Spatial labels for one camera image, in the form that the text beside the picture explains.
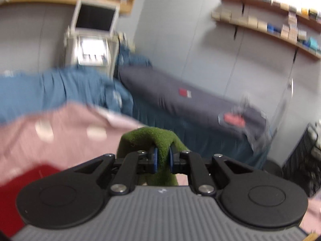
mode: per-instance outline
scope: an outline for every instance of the shelf bracket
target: shelf bracket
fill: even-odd
[[[238,26],[235,26],[235,31],[234,31],[234,41],[235,41],[235,39],[236,39],[236,34],[238,33]]]
[[[296,57],[297,57],[298,49],[299,49],[299,48],[296,48],[296,49],[295,49],[294,57],[293,57],[293,63],[295,62],[295,59],[296,59]]]

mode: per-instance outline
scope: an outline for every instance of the gray wall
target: gray wall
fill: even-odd
[[[321,10],[320,0],[281,0]],[[308,122],[321,118],[320,61],[250,31],[216,24],[210,12],[221,6],[241,15],[242,6],[220,0],[146,0],[135,34],[137,50],[169,74],[229,99],[247,95],[267,113],[275,113],[284,88],[294,79],[294,98],[274,139],[270,158],[282,163]],[[282,25],[286,17],[247,6],[244,15]],[[321,44],[320,34],[303,27]]]
[[[120,17],[117,30],[134,38],[144,0],[136,0],[130,16]],[[0,73],[42,71],[59,65],[63,36],[74,6],[12,4],[0,6]]]

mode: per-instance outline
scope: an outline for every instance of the bed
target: bed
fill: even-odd
[[[202,157],[220,153],[256,168],[262,168],[270,148],[253,151],[248,138],[239,131],[221,126],[218,116],[238,103],[206,93],[145,66],[119,70],[122,84],[132,94],[133,118],[148,126],[174,131],[181,141]],[[259,110],[248,108],[255,119],[253,129],[269,133],[269,124]]]

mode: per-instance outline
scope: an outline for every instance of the pink cloth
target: pink cloth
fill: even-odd
[[[321,235],[321,200],[316,196],[309,199],[308,210],[300,224],[307,233],[316,232]]]
[[[0,127],[0,185],[38,164],[64,170],[115,154],[121,136],[140,127],[131,117],[78,103],[21,117]],[[187,185],[185,175],[177,179]]]

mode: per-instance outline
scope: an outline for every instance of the gray ribbed surface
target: gray ribbed surface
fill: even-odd
[[[299,228],[276,232],[248,229],[233,222],[210,197],[197,196],[188,186],[137,186],[113,197],[93,220],[64,230],[26,226],[14,241],[302,241]]]

